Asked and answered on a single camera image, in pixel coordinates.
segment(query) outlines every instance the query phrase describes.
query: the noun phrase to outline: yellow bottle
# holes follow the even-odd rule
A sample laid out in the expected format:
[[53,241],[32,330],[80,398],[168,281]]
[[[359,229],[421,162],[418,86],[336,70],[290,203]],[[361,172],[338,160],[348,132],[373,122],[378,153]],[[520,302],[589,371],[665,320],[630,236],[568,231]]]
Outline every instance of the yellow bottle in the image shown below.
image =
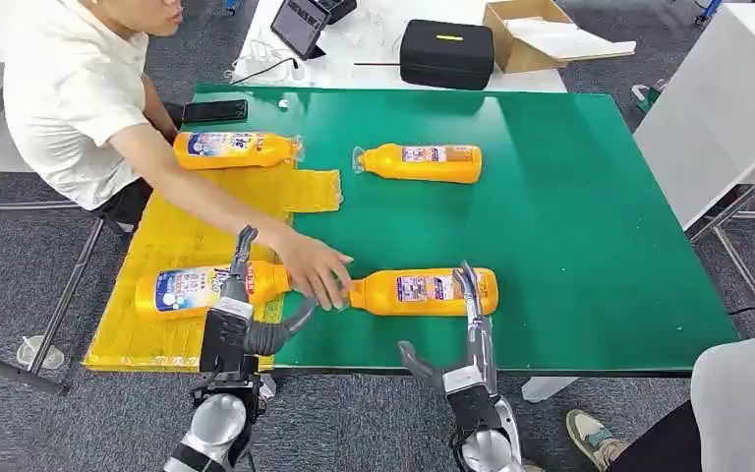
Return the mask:
[[[464,316],[461,286],[452,268],[382,270],[355,280],[349,292],[354,308],[375,315]],[[499,303],[496,276],[489,268],[476,268],[482,312],[489,315]]]
[[175,156],[188,169],[271,167],[279,162],[302,160],[302,138],[273,133],[184,132],[175,138]]
[[476,146],[355,147],[352,165],[358,174],[368,171],[390,179],[472,184],[482,172],[482,151]]
[[[159,270],[138,280],[135,307],[150,320],[180,320],[202,317],[218,302],[228,265]],[[247,290],[251,305],[261,305],[291,289],[288,271],[282,265],[250,261]]]

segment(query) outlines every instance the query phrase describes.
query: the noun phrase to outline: green table surface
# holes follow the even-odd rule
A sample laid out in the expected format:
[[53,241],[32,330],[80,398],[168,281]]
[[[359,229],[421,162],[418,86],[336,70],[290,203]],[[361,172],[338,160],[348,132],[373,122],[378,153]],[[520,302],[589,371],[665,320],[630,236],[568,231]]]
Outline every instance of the green table surface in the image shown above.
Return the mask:
[[[597,94],[201,85],[195,101],[246,98],[246,123],[197,126],[301,135],[305,169],[339,169],[340,211],[294,227],[376,270],[494,270],[501,370],[681,375],[706,348],[737,340],[611,98]],[[288,109],[278,106],[281,99]],[[388,180],[352,171],[355,146],[473,144],[475,185]],[[300,296],[285,300],[284,316]],[[396,342],[449,365],[464,318],[317,313],[276,367],[400,368]]]

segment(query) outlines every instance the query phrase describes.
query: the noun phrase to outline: robotic arm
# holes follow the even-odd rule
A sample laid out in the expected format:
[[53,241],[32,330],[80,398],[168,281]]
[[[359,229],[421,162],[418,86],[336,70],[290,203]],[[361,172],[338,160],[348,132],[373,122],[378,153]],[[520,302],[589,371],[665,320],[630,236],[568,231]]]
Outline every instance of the robotic arm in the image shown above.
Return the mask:
[[464,363],[449,370],[435,368],[419,358],[408,341],[398,342],[401,362],[446,396],[456,418],[450,446],[462,471],[524,472],[516,418],[496,389],[491,320],[482,315],[476,272],[463,262],[453,278],[461,285],[467,311]]
[[[252,426],[264,412],[259,356],[278,352],[311,320],[317,306],[315,300],[306,299],[282,323],[254,321],[246,282],[250,245],[258,234],[251,226],[239,234],[221,298],[206,314],[205,329],[210,335],[217,332],[216,350],[231,359],[216,356],[213,366],[202,365],[202,371],[212,372],[192,389],[198,409],[189,431],[163,465],[165,472],[232,471],[244,456],[255,470],[249,452]],[[228,362],[236,369],[223,372]]]

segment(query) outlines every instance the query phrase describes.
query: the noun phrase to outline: gray carpet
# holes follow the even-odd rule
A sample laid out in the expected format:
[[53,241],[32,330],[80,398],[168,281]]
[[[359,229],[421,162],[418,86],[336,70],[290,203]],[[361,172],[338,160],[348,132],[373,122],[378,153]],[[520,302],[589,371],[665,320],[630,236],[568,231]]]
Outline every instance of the gray carpet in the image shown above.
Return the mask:
[[[155,39],[148,71],[164,99],[186,101],[193,84],[219,81],[235,59],[254,5],[224,17],[219,0],[188,2],[180,33]],[[639,41],[636,56],[572,64],[562,71],[574,91],[610,91],[631,128],[640,115],[629,88],[668,76],[698,30],[689,2],[565,0],[581,26],[610,39]],[[0,174],[0,202],[56,195],[31,175]],[[0,214],[0,358],[15,361],[21,335],[44,330],[47,315],[87,237],[90,218],[80,211]],[[730,228],[734,244],[755,270],[755,222]],[[78,296],[54,343],[68,355],[53,377],[71,392],[50,398],[0,379],[0,472],[157,470],[191,417],[177,374],[103,374],[79,363],[102,313],[126,251],[104,232]],[[697,247],[728,307],[755,305],[718,243]],[[734,320],[755,336],[755,314]],[[409,377],[288,375],[257,431],[260,471],[444,471],[452,467],[446,441],[446,404]],[[688,396],[686,380],[581,379],[553,399],[520,399],[525,379],[505,376],[500,389],[518,415],[528,456],[550,471],[588,471],[591,464],[570,444],[562,418],[570,408],[597,414],[623,439],[634,440]]]

